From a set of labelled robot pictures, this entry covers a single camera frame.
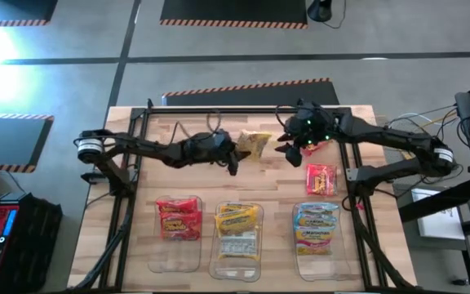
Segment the concrete floor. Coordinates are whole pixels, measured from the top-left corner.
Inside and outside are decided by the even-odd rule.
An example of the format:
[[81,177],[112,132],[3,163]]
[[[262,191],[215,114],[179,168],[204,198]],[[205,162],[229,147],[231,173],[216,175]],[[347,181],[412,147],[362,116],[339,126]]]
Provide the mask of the concrete floor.
[[[66,286],[88,191],[79,175],[90,167],[77,160],[72,139],[81,130],[103,126],[116,71],[124,65],[124,59],[119,66],[114,63],[118,59],[103,60],[107,64],[93,59],[120,57],[134,2],[59,0],[48,26],[0,28],[0,61],[29,59],[36,64],[0,65],[0,113],[55,115],[38,169],[16,174],[26,190],[60,203],[65,214],[43,291]],[[308,30],[164,27],[158,25],[162,3],[142,1],[128,56],[470,51],[470,1],[348,0],[339,30],[313,22]],[[335,0],[332,21],[339,20],[341,5],[342,0]],[[66,65],[49,65],[45,59],[63,59],[56,62]],[[334,81],[341,104],[373,105],[377,115],[395,118],[452,105],[456,92],[470,90],[470,58],[128,64],[117,105],[145,105],[148,98],[159,105],[166,91],[319,77]],[[446,128],[446,143],[460,163],[470,164],[454,127]],[[465,172],[441,185],[468,178]],[[5,175],[1,182],[7,185],[0,189],[11,189]],[[421,286],[470,292],[448,284],[462,273],[457,253],[410,250]],[[459,273],[448,271],[447,265]]]

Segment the orange and black striped tape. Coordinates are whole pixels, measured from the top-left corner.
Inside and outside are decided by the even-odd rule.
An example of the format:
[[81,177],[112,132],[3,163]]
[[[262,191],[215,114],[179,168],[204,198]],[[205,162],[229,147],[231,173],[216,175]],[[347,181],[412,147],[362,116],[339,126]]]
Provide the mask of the orange and black striped tape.
[[160,25],[216,26],[261,29],[307,29],[308,24],[280,21],[244,21],[244,20],[161,20]]
[[2,26],[39,26],[48,24],[47,20],[0,20]]
[[0,118],[54,120],[54,116],[49,114],[0,114]]
[[30,173],[36,170],[32,164],[0,164],[0,171]]
[[265,83],[245,85],[245,86],[217,87],[217,88],[209,88],[209,89],[201,89],[201,90],[187,90],[187,91],[172,91],[172,92],[164,93],[163,96],[168,97],[168,96],[211,93],[211,92],[217,92],[217,91],[235,91],[235,90],[255,89],[255,88],[260,88],[260,87],[290,86],[290,85],[298,85],[298,84],[311,83],[311,82],[330,82],[330,79],[329,78],[309,78],[309,79],[304,79],[304,80],[295,80],[295,81],[287,81],[287,82],[265,82]]

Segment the snack package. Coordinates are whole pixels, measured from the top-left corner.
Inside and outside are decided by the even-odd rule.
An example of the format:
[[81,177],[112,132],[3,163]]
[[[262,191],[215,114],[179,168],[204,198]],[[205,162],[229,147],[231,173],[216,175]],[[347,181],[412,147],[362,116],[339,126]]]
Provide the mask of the snack package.
[[161,213],[161,237],[166,240],[197,240],[201,237],[202,212]]
[[310,145],[307,145],[306,147],[302,148],[300,150],[300,152],[302,153],[303,156],[311,156],[311,154],[313,154],[313,152],[319,150],[320,148],[328,145],[330,142],[328,140],[326,141],[322,141],[322,142],[318,142],[318,144],[310,144]]
[[255,208],[253,204],[225,203],[220,206],[220,213],[235,212],[245,208]]
[[333,212],[338,209],[339,206],[334,203],[301,203],[299,208],[299,214],[307,213],[332,215]]
[[271,133],[268,132],[242,130],[238,137],[237,150],[250,151],[251,154],[247,158],[257,162],[262,156],[262,150],[264,150],[269,138],[271,138]]
[[337,194],[336,167],[308,164],[308,194],[334,196]]
[[221,237],[219,259],[227,257],[246,257],[257,261],[257,233],[252,230]]
[[257,207],[251,207],[216,215],[215,225],[219,231],[219,237],[240,234],[255,229],[257,212]]
[[310,228],[295,227],[295,247],[297,254],[302,255],[330,255],[331,239],[335,227]]
[[299,213],[295,216],[295,225],[303,227],[334,227],[336,226],[337,218],[327,214],[309,214]]
[[155,202],[160,212],[191,213],[197,212],[197,199],[164,199]]

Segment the wooden table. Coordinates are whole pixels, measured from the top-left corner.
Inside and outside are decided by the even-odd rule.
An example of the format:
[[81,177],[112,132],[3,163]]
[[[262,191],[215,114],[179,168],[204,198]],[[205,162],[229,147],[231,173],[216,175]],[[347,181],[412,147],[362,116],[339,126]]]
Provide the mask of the wooden table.
[[[364,118],[369,123],[375,123],[375,116],[370,105],[357,105],[351,106],[351,108],[353,115]],[[106,128],[111,131],[126,131],[130,111],[131,107],[111,108]],[[177,120],[181,121],[190,133],[206,131],[205,116],[199,114],[150,114],[147,139],[169,142],[173,125]],[[282,119],[286,119],[288,116],[284,114]],[[305,282],[295,269],[295,255],[290,229],[293,205],[312,201],[329,201],[340,204],[342,198],[347,195],[338,144],[330,143],[308,160],[304,160],[302,167],[294,168],[285,160],[283,154],[273,150],[277,146],[276,139],[282,134],[282,127],[274,115],[224,114],[221,127],[229,131],[234,140],[237,139],[241,129],[269,131],[272,132],[273,137],[266,146],[260,162],[241,162],[237,176],[230,176],[225,168],[217,165],[203,164],[172,169],[156,160],[143,159],[122,290],[143,292],[363,290],[350,212],[342,211],[340,215],[345,256],[350,269],[348,277],[340,281]],[[175,139],[184,139],[184,134],[178,131]],[[364,165],[382,166],[386,163],[382,147],[363,143],[360,144],[360,150]],[[354,166],[353,157],[350,157],[350,161],[351,166]],[[306,194],[306,163],[332,164],[338,167],[337,196],[323,198]],[[381,188],[392,191],[391,185],[381,185]],[[93,186],[88,200],[98,197],[107,190],[108,185]],[[148,268],[150,239],[156,238],[153,236],[154,201],[163,195],[190,194],[199,196],[205,204],[200,266],[193,273],[155,274]],[[258,203],[264,208],[262,274],[257,282],[217,280],[208,273],[215,206],[219,202],[228,200]],[[395,199],[385,194],[376,193],[371,197],[371,202],[380,246],[403,277],[410,283],[416,284]],[[113,198],[107,197],[92,203],[86,210],[73,260],[69,286],[80,282],[102,253],[109,230],[112,206]],[[375,284],[377,278],[371,253],[368,254],[368,260]],[[110,274],[110,277],[114,277],[115,268],[112,267]]]

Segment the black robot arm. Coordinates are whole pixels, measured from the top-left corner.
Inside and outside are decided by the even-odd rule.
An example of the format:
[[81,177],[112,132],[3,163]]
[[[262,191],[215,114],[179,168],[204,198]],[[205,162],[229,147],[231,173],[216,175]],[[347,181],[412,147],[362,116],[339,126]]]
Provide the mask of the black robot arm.
[[364,166],[348,170],[351,194],[369,196],[382,181],[418,174],[447,176],[453,170],[452,151],[435,136],[370,125],[350,113],[330,114],[320,105],[302,100],[297,109],[297,113],[283,123],[285,134],[278,139],[292,140],[293,144],[286,143],[276,148],[286,153],[287,160],[296,167],[302,162],[301,148],[330,139],[341,143],[369,142],[407,150],[415,155],[415,158],[382,167]]
[[[105,145],[107,139],[114,141]],[[119,167],[113,157],[118,154],[132,154],[160,160],[168,167],[182,168],[198,163],[217,163],[228,167],[229,174],[237,174],[238,162],[250,155],[249,152],[235,150],[229,134],[219,129],[215,133],[201,132],[186,140],[164,145],[143,140],[127,133],[113,133],[109,130],[83,131],[78,139],[78,158],[95,166],[108,178],[110,193],[130,193],[131,180],[128,170]]]

